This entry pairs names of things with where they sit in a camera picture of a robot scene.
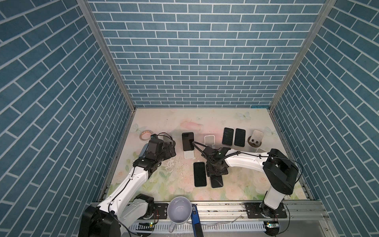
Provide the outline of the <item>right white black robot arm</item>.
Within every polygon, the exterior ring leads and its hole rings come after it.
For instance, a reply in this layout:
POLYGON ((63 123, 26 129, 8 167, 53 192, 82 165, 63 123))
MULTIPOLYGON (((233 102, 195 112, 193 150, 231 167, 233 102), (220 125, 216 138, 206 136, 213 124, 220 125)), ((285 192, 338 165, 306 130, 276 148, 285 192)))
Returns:
POLYGON ((209 175, 228 174, 229 167, 241 167, 260 171, 270 183, 269 189, 260 204, 260 212, 267 218, 273 218, 280 210, 285 196, 293 193, 299 173, 298 167, 277 149, 266 153, 250 153, 223 147, 213 149, 209 146, 201 151, 207 160, 209 175))

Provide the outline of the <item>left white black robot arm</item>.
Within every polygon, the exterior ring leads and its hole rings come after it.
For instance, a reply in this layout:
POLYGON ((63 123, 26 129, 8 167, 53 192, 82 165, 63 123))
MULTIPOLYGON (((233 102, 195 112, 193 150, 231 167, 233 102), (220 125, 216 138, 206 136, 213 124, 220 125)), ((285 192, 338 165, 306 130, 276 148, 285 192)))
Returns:
POLYGON ((166 132, 151 135, 133 168, 121 184, 97 206, 82 215, 80 237, 120 237, 140 217, 154 209, 154 199, 135 195, 163 161, 176 156, 175 141, 166 132))

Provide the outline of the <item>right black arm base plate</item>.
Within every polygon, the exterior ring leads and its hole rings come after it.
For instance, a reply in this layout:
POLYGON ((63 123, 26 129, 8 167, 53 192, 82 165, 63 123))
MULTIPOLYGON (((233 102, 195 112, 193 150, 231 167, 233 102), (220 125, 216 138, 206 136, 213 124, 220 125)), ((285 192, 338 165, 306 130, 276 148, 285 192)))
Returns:
POLYGON ((287 218, 287 212, 284 204, 281 202, 277 209, 272 209, 264 203, 264 201, 246 202, 243 204, 246 208, 247 216, 249 219, 259 218, 287 218))

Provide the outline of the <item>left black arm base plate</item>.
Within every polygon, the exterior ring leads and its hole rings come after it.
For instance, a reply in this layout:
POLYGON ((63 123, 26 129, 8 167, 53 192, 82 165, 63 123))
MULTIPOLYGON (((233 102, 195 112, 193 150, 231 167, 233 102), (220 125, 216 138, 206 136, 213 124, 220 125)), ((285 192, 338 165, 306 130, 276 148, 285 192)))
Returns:
POLYGON ((156 216, 156 219, 167 219, 167 208, 168 203, 166 202, 155 202, 154 204, 148 204, 148 209, 146 214, 142 217, 143 219, 150 220, 156 216))

